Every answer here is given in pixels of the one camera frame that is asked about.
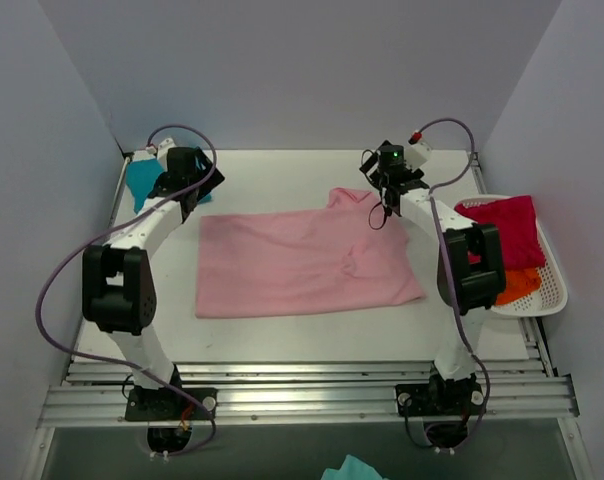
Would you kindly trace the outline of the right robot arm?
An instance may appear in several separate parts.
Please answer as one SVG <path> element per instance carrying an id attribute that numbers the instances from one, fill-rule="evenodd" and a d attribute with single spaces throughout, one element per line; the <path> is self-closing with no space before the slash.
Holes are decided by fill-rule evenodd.
<path id="1" fill-rule="evenodd" d="M 360 172 L 379 194 L 383 218 L 406 218 L 438 244 L 437 288 L 453 311 L 434 360 L 438 380 L 426 388 L 437 412 L 451 411 L 462 400 L 457 382 L 476 371 L 476 350 L 483 321 L 473 309 L 490 309 L 506 288 L 498 227 L 463 216 L 435 197 L 421 167 L 430 149 L 419 141 L 406 148 L 388 140 L 363 155 Z"/>

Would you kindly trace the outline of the pink t shirt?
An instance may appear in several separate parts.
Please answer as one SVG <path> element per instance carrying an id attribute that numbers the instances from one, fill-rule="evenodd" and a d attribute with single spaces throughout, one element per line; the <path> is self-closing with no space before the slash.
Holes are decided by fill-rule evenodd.
<path id="1" fill-rule="evenodd" d="M 195 314 L 233 319 L 398 306 L 425 297 L 409 235 L 376 194 L 334 188 L 320 209 L 212 215 L 199 225 Z"/>

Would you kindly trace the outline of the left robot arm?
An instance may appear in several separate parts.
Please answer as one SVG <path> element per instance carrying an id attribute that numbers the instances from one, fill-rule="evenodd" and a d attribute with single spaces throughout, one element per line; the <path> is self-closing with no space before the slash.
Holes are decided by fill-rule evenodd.
<path id="1" fill-rule="evenodd" d="M 121 230 L 82 255 L 82 312 L 120 350 L 134 385 L 151 391 L 148 408 L 161 419 L 184 405 L 179 373 L 152 325 L 158 299 L 151 259 L 201 200 L 225 177 L 199 147 L 162 147 L 163 171 L 142 207 Z"/>

